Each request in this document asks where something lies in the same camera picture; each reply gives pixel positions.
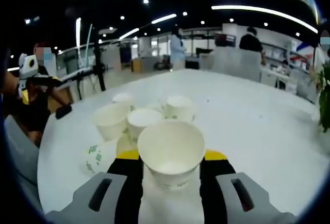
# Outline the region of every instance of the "glass wall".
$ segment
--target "glass wall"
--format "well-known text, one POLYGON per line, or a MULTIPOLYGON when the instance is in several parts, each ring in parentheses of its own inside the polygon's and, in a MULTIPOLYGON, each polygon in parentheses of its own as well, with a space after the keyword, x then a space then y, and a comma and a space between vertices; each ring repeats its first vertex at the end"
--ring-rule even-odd
MULTIPOLYGON (((221 33, 219 30, 188 30, 182 37, 183 46, 187 49, 187 56, 196 56, 196 49, 215 49, 215 36, 221 33)), ((153 56, 163 56, 171 54, 171 34, 153 37, 153 56)))

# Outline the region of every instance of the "white paper cup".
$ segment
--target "white paper cup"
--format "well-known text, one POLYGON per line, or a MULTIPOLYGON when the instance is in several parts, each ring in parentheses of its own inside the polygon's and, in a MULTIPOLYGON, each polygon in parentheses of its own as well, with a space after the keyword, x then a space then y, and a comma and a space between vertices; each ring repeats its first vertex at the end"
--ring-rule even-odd
POLYGON ((152 109, 136 109, 127 118, 127 127, 131 140, 137 143, 139 135, 148 126, 164 120, 164 116, 152 109))
POLYGON ((189 98, 172 96, 167 100, 164 113, 166 118, 191 122, 195 118, 196 108, 189 98))
POLYGON ((85 151, 84 172, 89 175, 106 173, 116 158, 116 143, 102 143, 85 151))
POLYGON ((114 103, 95 112, 94 123, 104 141, 111 141, 122 135, 129 112, 129 106, 122 103, 114 103))
POLYGON ((205 155, 202 133, 192 124, 164 120, 145 128, 138 139, 142 161, 163 188, 183 188, 205 155))
POLYGON ((129 93, 120 93, 117 94, 113 99, 113 103, 124 103, 130 107, 130 110, 134 110, 135 108, 135 100, 134 97, 129 93))

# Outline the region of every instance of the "stacked paper cup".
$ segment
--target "stacked paper cup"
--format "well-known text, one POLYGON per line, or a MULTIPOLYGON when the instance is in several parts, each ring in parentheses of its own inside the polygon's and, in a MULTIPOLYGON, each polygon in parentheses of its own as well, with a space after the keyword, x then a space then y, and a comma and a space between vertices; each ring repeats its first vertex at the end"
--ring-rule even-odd
POLYGON ((138 149, 157 183, 169 190, 185 187, 205 155, 199 129, 177 120, 164 120, 144 129, 138 149))

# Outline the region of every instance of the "person's arm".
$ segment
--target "person's arm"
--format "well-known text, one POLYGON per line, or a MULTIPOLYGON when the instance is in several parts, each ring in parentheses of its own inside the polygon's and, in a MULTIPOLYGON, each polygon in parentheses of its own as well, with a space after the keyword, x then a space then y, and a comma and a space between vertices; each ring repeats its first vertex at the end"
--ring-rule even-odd
POLYGON ((52 88, 49 92, 49 95, 62 106, 66 106, 69 104, 63 99, 63 97, 60 95, 59 91, 56 88, 52 88))
POLYGON ((261 64, 262 65, 266 65, 266 57, 265 57, 265 52, 263 51, 263 47, 261 42, 258 40, 259 42, 259 51, 261 53, 261 64))
POLYGON ((20 80, 17 77, 14 77, 10 72, 5 72, 5 81, 4 86, 1 89, 2 94, 16 95, 17 85, 20 80))
POLYGON ((40 146, 41 139, 42 139, 42 133, 40 131, 28 131, 28 129, 22 124, 20 119, 17 117, 17 115, 12 116, 17 123, 17 125, 21 128, 21 130, 26 134, 26 136, 37 146, 40 146))

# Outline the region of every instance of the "black shirt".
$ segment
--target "black shirt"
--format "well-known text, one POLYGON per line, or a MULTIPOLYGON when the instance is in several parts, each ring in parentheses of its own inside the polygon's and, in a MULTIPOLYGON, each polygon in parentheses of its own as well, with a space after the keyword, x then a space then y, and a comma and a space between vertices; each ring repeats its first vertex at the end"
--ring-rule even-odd
POLYGON ((239 48, 257 52, 262 52, 263 50, 261 42, 258 40, 258 38, 249 34, 242 37, 241 42, 239 43, 239 48))

